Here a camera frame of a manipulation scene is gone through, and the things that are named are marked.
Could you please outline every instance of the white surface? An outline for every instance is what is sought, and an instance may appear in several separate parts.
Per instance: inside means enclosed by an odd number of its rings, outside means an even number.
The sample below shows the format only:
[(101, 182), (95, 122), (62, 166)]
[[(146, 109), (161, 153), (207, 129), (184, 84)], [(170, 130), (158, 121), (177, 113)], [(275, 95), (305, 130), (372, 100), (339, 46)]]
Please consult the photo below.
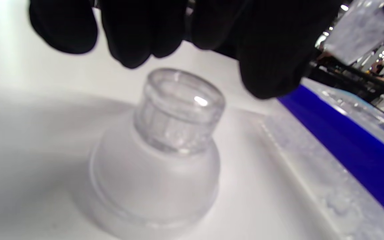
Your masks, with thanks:
[(163, 66), (210, 80), (228, 103), (214, 135), (220, 192), (183, 239), (327, 239), (255, 130), (232, 110), (265, 112), (242, 88), (235, 61), (183, 43), (169, 58), (127, 70), (102, 35), (90, 54), (62, 54), (29, 27), (26, 0), (0, 0), (0, 240), (114, 239), (79, 213), (67, 180), (126, 102), (139, 100), (146, 74)]

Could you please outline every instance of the finger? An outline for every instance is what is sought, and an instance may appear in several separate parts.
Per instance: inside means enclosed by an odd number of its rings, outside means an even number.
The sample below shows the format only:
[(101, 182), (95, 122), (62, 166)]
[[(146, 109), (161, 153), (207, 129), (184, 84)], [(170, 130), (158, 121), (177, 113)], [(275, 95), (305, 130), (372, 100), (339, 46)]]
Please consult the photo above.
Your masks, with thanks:
[(29, 18), (35, 31), (52, 47), (86, 53), (97, 40), (97, 24), (88, 0), (31, 0)]
[[(315, 42), (337, 15), (340, 2), (327, 3), (297, 1), (283, 6), (277, 1), (254, 2), (238, 47), (242, 82), (251, 94), (267, 99), (297, 87)], [(282, 9), (283, 14), (275, 9)]]
[(219, 47), (248, 0), (196, 0), (193, 13), (192, 42), (201, 49)]
[(180, 46), (185, 34), (186, 5), (187, 0), (151, 1), (151, 53), (155, 57), (166, 57)]
[(102, 23), (111, 55), (128, 68), (151, 54), (149, 0), (101, 0)]

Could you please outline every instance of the gloved hand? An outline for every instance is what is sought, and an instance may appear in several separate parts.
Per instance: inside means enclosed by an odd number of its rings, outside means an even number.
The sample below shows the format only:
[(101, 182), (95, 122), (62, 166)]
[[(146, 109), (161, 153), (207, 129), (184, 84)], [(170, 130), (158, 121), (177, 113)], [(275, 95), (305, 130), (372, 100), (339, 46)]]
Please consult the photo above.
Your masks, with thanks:
[[(296, 88), (320, 34), (341, 0), (195, 0), (193, 44), (213, 50), (228, 36), (242, 10), (237, 55), (244, 86), (255, 97), (280, 96)], [(135, 68), (150, 55), (173, 53), (185, 35), (187, 0), (100, 0), (112, 56)], [(88, 0), (30, 0), (35, 31), (52, 47), (86, 53), (97, 39)]]

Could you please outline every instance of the frosted plastic base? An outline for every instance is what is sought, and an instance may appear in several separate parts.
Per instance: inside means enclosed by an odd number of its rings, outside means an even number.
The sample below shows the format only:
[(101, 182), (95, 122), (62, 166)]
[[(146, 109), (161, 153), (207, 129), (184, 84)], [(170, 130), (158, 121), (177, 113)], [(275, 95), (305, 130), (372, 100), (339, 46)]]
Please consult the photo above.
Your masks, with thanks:
[(125, 240), (173, 239), (211, 208), (220, 161), (215, 143), (192, 156), (168, 155), (140, 139), (133, 111), (94, 149), (85, 204), (102, 228)]

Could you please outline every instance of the blue strip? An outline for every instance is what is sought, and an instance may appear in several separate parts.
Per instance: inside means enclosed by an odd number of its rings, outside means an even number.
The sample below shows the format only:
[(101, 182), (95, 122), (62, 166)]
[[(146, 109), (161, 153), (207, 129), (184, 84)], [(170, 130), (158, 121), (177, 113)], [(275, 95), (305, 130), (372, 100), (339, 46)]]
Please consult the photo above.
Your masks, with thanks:
[(279, 100), (384, 206), (384, 144), (303, 86)]

